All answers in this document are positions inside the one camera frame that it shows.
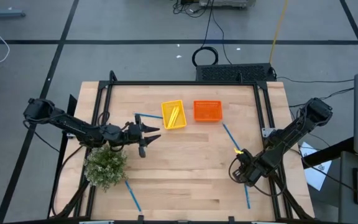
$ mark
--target white paper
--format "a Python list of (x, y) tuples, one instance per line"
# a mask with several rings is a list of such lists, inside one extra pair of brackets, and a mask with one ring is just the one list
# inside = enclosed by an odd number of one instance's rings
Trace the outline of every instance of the white paper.
[[(309, 144), (306, 142), (303, 142), (301, 146), (301, 153), (303, 157), (308, 156), (310, 154), (313, 154), (317, 152), (316, 149), (313, 149)], [(314, 168), (321, 170), (325, 174), (328, 173), (329, 166), (331, 165), (331, 161), (324, 162), (320, 165), (314, 166)], [(315, 188), (316, 190), (321, 190), (321, 187), (323, 186), (324, 180), (326, 176), (317, 170), (314, 170), (312, 168), (305, 169), (305, 175), (306, 175), (306, 181), (307, 183)]]

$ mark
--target plastic bin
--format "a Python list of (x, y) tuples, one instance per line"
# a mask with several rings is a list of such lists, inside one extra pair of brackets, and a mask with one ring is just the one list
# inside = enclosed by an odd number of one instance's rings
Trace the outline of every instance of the plastic bin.
[(222, 120), (222, 118), (222, 103), (220, 101), (194, 101), (194, 119), (196, 121), (217, 122)]
[[(173, 126), (168, 127), (171, 115), (173, 113), (173, 109), (175, 107), (178, 107), (179, 109), (178, 116)], [(185, 116), (185, 110), (183, 109), (182, 100), (175, 100), (175, 101), (161, 103), (161, 109), (162, 109), (162, 118), (164, 121), (165, 129), (177, 129), (177, 128), (184, 128), (186, 126), (186, 116)]]

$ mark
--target gray floor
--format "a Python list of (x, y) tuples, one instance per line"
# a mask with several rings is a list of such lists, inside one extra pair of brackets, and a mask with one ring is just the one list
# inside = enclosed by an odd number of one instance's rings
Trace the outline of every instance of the gray floor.
[[(346, 1), (358, 25), (358, 1)], [(27, 17), (0, 19), (0, 34), (9, 40), (58, 40), (62, 35), (73, 0), (0, 0), (0, 8), (23, 9)], [(206, 15), (193, 19), (173, 15), (173, 1), (80, 0), (67, 39), (69, 40), (148, 40), (203, 39)], [(226, 39), (271, 40), (283, 6), (281, 1), (258, 0), (248, 10), (215, 10), (216, 20)], [(220, 30), (211, 23), (209, 39), (220, 39)], [(280, 40), (357, 40), (339, 1), (289, 1)], [(77, 96), (83, 81), (107, 79), (113, 69), (120, 80), (194, 80), (191, 55), (200, 45), (65, 45), (57, 64), (47, 98), (66, 108), (69, 94)], [(227, 63), (221, 45), (219, 63)], [(57, 45), (12, 44), (11, 54), (0, 64), (0, 204), (21, 150), (26, 129), (22, 112), (30, 97), (40, 95)], [(233, 63), (265, 63), (271, 45), (227, 44)], [(0, 59), (6, 48), (0, 45)], [(213, 60), (201, 52), (199, 64)], [(297, 80), (343, 80), (358, 73), (358, 45), (277, 45), (273, 66), (278, 76)], [(352, 86), (352, 83), (301, 84), (282, 80), (291, 105), (312, 96)], [(353, 93), (332, 97), (329, 124), (313, 133), (335, 144), (352, 136)], [(37, 131), (54, 146), (60, 131), (38, 126)], [(305, 141), (326, 147), (311, 136)], [(34, 137), (22, 175), (12, 198), (5, 222), (45, 218), (53, 184), (57, 153)], [(335, 221), (337, 209), (322, 203), (311, 190), (316, 216)]]

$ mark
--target green plant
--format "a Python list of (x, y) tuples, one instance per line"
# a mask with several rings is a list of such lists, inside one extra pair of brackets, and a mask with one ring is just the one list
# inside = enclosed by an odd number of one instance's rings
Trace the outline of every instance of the green plant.
[(94, 148), (85, 159), (85, 176), (91, 185), (107, 191), (111, 184), (116, 185), (127, 178), (124, 172), (126, 161), (123, 151), (112, 152), (107, 144)]

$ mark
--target blue stick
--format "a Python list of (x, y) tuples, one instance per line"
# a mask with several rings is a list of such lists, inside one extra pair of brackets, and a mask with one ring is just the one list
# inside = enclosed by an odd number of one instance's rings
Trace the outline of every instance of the blue stick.
[(139, 114), (139, 115), (141, 115), (141, 116), (146, 116), (146, 117), (149, 117), (149, 118), (159, 118), (159, 119), (162, 119), (161, 116), (156, 116), (156, 115), (142, 114), (142, 113), (135, 113), (135, 114)]
[(131, 193), (132, 199), (134, 199), (134, 202), (135, 202), (135, 204), (136, 204), (136, 207), (137, 207), (138, 211), (140, 212), (140, 214), (142, 214), (142, 209), (140, 208), (139, 203), (137, 203), (137, 200), (136, 200), (136, 198), (135, 198), (135, 195), (134, 195), (134, 193), (132, 192), (132, 189), (131, 189), (131, 187), (129, 186), (127, 180), (125, 180), (125, 185), (127, 185), (128, 191), (129, 191), (129, 193)]
[(251, 202), (249, 201), (248, 188), (245, 184), (244, 184), (244, 189), (246, 190), (247, 207), (248, 209), (251, 209)]
[[(226, 130), (226, 132), (229, 134), (231, 140), (233, 141), (234, 145), (237, 147), (238, 150), (241, 150), (240, 146), (236, 143), (236, 140), (234, 140), (233, 136), (231, 135), (229, 129), (227, 128), (227, 126), (225, 124), (223, 124), (224, 129)], [(247, 199), (247, 206), (248, 209), (251, 209), (251, 203), (249, 201), (249, 196), (248, 196), (248, 188), (247, 186), (244, 184), (244, 188), (246, 190), (246, 199)]]
[(230, 131), (228, 130), (227, 126), (223, 124), (224, 129), (229, 134), (231, 140), (233, 141), (234, 145), (237, 147), (238, 150), (241, 150), (240, 146), (236, 143), (236, 140), (234, 140), (233, 136), (231, 135)]

